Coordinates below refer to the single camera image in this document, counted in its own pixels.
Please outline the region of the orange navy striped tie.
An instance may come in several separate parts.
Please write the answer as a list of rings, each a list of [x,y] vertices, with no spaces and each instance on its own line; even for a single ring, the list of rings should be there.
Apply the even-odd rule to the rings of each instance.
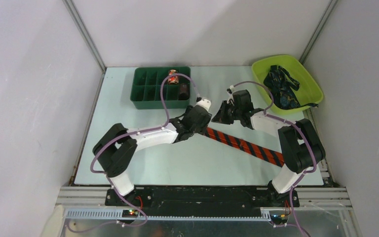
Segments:
[[[251,156],[257,157],[278,167],[282,167],[285,163],[283,155],[279,152],[261,147],[254,143],[228,135],[210,127],[206,129],[206,132],[203,135],[222,144],[241,150]]]

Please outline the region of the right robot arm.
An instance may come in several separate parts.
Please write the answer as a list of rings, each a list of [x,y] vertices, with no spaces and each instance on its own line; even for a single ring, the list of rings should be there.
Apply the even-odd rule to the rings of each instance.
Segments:
[[[293,189],[306,174],[316,170],[326,156],[323,145],[310,120],[296,122],[271,115],[254,108],[248,90],[227,89],[229,98],[212,118],[212,122],[232,125],[236,121],[248,129],[262,131],[279,139],[282,168],[267,185],[267,200],[281,206],[291,200]]]

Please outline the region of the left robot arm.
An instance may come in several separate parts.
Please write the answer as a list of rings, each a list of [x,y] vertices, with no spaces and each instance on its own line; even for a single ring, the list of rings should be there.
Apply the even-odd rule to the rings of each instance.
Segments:
[[[200,106],[188,106],[180,117],[172,118],[165,126],[129,130],[122,123],[114,124],[92,149],[117,199],[123,205],[132,205],[136,199],[134,184],[126,170],[137,151],[185,141],[194,134],[203,134],[212,118],[209,111]]]

